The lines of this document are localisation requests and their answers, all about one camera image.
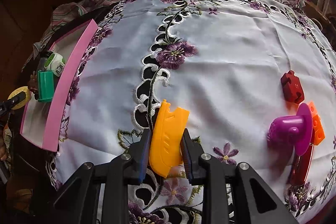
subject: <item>purple plastic hat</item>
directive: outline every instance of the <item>purple plastic hat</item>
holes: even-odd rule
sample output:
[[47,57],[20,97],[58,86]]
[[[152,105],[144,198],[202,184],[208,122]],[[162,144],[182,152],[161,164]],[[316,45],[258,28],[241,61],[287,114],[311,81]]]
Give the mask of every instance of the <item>purple plastic hat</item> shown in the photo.
[[307,104],[300,104],[296,116],[276,118],[269,127],[269,140],[294,145],[295,153],[302,156],[308,149],[312,134],[312,117]]

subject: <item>silver bolt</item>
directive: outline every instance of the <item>silver bolt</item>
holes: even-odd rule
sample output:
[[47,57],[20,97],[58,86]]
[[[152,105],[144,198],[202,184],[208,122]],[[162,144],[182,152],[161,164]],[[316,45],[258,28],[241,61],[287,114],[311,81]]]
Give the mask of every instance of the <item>silver bolt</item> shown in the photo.
[[129,159],[131,158],[131,155],[130,155],[130,154],[122,154],[122,155],[121,155],[121,158],[122,158],[123,160],[129,160]]
[[201,158],[204,159],[204,160],[209,160],[209,159],[211,159],[211,155],[208,154],[208,153],[203,153],[203,154],[201,155]]
[[86,169],[91,169],[92,168],[92,163],[91,162],[86,162],[83,165]]
[[247,170],[250,166],[249,166],[247,163],[245,163],[245,162],[241,162],[241,163],[239,164],[239,167],[240,167],[240,169],[242,169],[242,170]]

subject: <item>yellow round sponge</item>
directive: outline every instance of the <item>yellow round sponge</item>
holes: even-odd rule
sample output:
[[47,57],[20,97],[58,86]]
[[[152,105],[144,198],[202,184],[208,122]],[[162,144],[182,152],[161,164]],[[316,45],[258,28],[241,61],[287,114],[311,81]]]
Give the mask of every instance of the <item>yellow round sponge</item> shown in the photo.
[[27,86],[22,86],[16,90],[14,90],[8,97],[8,99],[14,97],[15,95],[18,95],[21,91],[24,91],[26,93],[26,98],[25,100],[19,102],[15,107],[13,107],[12,109],[19,109],[21,107],[23,107],[27,102],[30,101],[30,99],[32,98],[31,94],[30,94],[30,90],[28,89]]

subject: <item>dark red block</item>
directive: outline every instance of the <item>dark red block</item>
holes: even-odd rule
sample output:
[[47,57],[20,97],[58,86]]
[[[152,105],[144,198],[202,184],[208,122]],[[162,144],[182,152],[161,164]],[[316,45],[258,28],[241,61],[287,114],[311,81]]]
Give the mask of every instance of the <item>dark red block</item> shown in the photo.
[[281,85],[286,101],[299,104],[305,99],[299,77],[292,70],[281,77]]

